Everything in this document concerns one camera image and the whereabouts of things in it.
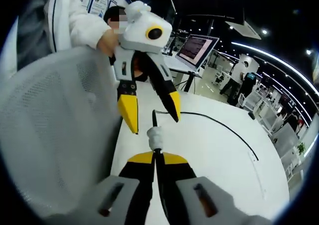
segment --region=computer monitor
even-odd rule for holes
[[[176,58],[197,71],[213,50],[219,38],[191,34],[176,55]]]

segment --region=monitor screen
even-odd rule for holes
[[[212,43],[212,39],[190,37],[178,55],[191,64],[196,65]]]

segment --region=white mesh chair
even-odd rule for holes
[[[253,112],[261,99],[262,96],[256,91],[253,91],[247,97],[245,97],[243,94],[240,94],[238,98],[238,103],[241,108]]]
[[[298,143],[298,137],[289,123],[285,124],[280,130],[274,133],[272,140],[276,140],[275,148],[280,158]]]
[[[264,126],[270,133],[277,127],[277,111],[273,110],[271,107],[268,107],[266,114],[261,117],[259,123]]]
[[[216,72],[216,74],[215,74],[214,81],[212,82],[212,83],[215,84],[215,85],[219,84],[219,82],[216,82],[217,79],[220,80],[221,77],[223,76],[223,67],[222,67],[221,65],[218,65],[218,66],[216,67],[216,69],[217,69],[217,72]]]
[[[42,218],[75,207],[109,175],[121,123],[109,58],[79,47],[38,60],[0,85],[0,151]]]

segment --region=white table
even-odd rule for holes
[[[122,123],[112,164],[118,175],[127,160],[150,151],[147,130],[152,126],[152,110],[164,107],[150,84],[137,82],[139,134],[132,134]],[[180,91],[182,111],[206,114],[228,125],[254,149],[232,132],[207,118],[181,115],[175,123],[169,115],[158,115],[163,130],[164,151],[186,158],[198,177],[206,176],[234,198],[237,208],[249,215],[272,219],[289,202],[289,190],[281,160],[257,120],[246,111],[197,95]],[[168,224],[164,215],[155,172],[153,198],[147,225]]]

